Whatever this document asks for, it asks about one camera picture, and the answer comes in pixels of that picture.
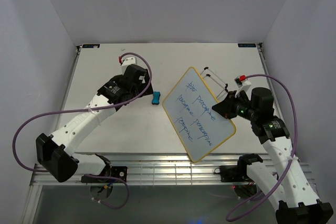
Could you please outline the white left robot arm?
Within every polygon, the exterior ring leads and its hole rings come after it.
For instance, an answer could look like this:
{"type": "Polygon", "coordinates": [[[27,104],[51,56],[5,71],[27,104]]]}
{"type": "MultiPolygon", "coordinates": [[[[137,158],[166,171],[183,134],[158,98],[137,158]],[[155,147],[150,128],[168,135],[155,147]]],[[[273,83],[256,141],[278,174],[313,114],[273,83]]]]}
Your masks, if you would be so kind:
{"type": "Polygon", "coordinates": [[[112,164],[107,158],[98,154],[77,154],[76,149],[126,101],[153,93],[148,69],[136,64],[122,69],[122,74],[98,89],[83,112],[50,135],[42,133],[37,137],[37,160],[58,182],[65,182],[75,174],[90,174],[100,182],[111,177],[112,164]]]}

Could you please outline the yellow framed whiteboard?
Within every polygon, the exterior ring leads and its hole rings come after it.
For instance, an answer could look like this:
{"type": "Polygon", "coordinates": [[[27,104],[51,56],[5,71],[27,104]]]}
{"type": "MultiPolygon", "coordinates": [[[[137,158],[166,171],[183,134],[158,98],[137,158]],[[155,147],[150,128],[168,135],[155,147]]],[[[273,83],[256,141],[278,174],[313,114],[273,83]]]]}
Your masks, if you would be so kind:
{"type": "Polygon", "coordinates": [[[218,100],[194,67],[189,67],[162,102],[191,162],[197,163],[234,136],[236,126],[212,110],[218,100]]]}

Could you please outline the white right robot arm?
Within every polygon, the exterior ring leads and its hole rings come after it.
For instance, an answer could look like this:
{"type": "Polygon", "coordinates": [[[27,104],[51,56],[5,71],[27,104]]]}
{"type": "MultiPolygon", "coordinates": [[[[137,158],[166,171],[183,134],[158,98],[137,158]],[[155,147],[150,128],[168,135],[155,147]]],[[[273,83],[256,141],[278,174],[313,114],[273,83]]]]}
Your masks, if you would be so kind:
{"type": "Polygon", "coordinates": [[[330,203],[322,202],[310,186],[282,119],[275,116],[274,98],[267,88],[254,88],[248,98],[244,91],[231,91],[212,107],[226,119],[240,116],[251,123],[253,133],[270,156],[278,178],[270,173],[257,154],[239,158],[237,174],[253,180],[275,210],[278,223],[327,223],[333,215],[330,203]]]}

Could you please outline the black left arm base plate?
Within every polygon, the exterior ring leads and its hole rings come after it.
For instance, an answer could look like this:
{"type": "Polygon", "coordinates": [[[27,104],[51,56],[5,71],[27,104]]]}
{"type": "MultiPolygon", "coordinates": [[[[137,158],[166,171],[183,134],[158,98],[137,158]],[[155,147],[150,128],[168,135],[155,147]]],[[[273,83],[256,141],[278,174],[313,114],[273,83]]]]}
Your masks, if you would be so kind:
{"type": "Polygon", "coordinates": [[[107,166],[99,174],[100,178],[82,176],[81,182],[82,183],[107,183],[107,184],[110,182],[112,183],[114,182],[114,179],[103,179],[101,177],[116,177],[126,182],[127,173],[128,173],[127,166],[107,166]]]}

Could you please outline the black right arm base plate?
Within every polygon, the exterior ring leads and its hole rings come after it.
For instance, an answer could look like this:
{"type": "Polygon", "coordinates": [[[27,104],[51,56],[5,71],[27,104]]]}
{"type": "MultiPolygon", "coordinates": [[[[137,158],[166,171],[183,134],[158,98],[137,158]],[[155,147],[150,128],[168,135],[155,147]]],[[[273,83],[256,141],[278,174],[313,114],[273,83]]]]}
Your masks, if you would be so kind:
{"type": "Polygon", "coordinates": [[[238,168],[237,165],[222,165],[214,169],[214,175],[220,176],[223,183],[251,183],[253,182],[246,173],[238,168]]]}

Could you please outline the blue whiteboard eraser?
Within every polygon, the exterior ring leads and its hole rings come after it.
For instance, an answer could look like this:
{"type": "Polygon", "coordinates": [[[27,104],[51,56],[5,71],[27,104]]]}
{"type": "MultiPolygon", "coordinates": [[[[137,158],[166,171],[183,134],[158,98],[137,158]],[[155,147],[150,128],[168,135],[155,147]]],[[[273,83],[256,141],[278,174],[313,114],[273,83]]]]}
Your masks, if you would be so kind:
{"type": "Polygon", "coordinates": [[[160,104],[160,96],[161,96],[161,93],[159,91],[154,91],[151,103],[153,105],[159,105],[160,104]]]}

